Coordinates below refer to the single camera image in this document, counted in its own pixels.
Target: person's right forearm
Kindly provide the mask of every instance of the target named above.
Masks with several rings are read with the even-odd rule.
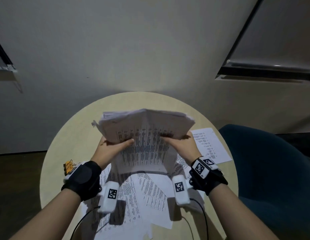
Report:
[[[276,235],[225,184],[209,193],[227,237],[231,240],[278,240]]]

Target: qr code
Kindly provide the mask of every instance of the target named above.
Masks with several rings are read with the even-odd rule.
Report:
[[[176,192],[184,191],[183,182],[175,183]]]
[[[205,159],[205,160],[203,160],[206,164],[208,164],[208,165],[213,165],[214,163],[211,161],[211,160],[209,160],[209,159]]]
[[[110,199],[116,199],[116,195],[117,195],[117,190],[112,190],[112,189],[109,189],[109,193],[108,193],[108,198]]]
[[[199,163],[197,164],[195,170],[197,171],[197,173],[201,174],[202,171],[204,170],[204,166]]]

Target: cable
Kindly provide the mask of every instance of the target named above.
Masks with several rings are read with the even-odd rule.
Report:
[[[81,221],[82,221],[91,211],[93,211],[93,210],[95,210],[95,209],[98,209],[98,208],[101,208],[101,206],[100,206],[100,205],[99,205],[99,206],[95,206],[93,209],[91,209],[89,212],[87,212],[87,213],[85,214],[85,216],[83,216],[83,218],[81,218],[81,220],[77,223],[76,227],[74,228],[74,231],[73,231],[73,233],[72,233],[72,236],[70,237],[70,240],[72,240],[73,235],[74,235],[74,233],[75,233],[75,230],[77,229],[77,227],[78,227],[78,225],[81,223]]]
[[[204,210],[204,208],[202,207],[202,205],[201,205],[197,200],[195,200],[195,199],[193,199],[193,198],[190,198],[190,200],[193,200],[193,201],[197,202],[197,204],[199,204],[199,206],[201,207],[201,209],[202,209],[202,211],[203,211],[203,214],[204,214],[204,217],[205,217],[205,223],[206,223],[207,240],[208,240],[208,239],[209,239],[209,238],[208,238],[208,225],[207,225],[207,218],[206,218],[205,210]]]

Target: dark floor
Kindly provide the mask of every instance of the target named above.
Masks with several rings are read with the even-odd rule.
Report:
[[[310,133],[278,135],[310,157]],[[46,152],[0,155],[0,240],[40,210],[39,180]]]

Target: forearm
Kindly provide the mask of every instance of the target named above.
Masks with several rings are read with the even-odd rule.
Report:
[[[276,235],[225,184],[209,193],[216,214],[231,240],[276,239]]]
[[[64,189],[11,240],[62,239],[81,200],[77,193]]]

